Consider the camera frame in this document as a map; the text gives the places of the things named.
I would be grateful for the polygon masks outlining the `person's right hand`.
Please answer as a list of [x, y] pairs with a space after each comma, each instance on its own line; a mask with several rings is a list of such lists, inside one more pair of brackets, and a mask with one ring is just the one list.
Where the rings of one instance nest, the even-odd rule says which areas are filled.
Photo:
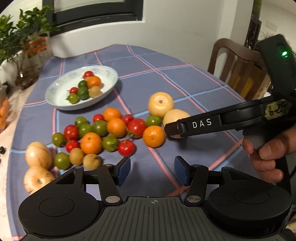
[[295, 152], [295, 136], [296, 131], [293, 126], [267, 142], [259, 151], [254, 150], [249, 140], [243, 139], [243, 149], [250, 156], [251, 164], [261, 180], [268, 183], [278, 183], [283, 180], [284, 173], [276, 168], [275, 161]]

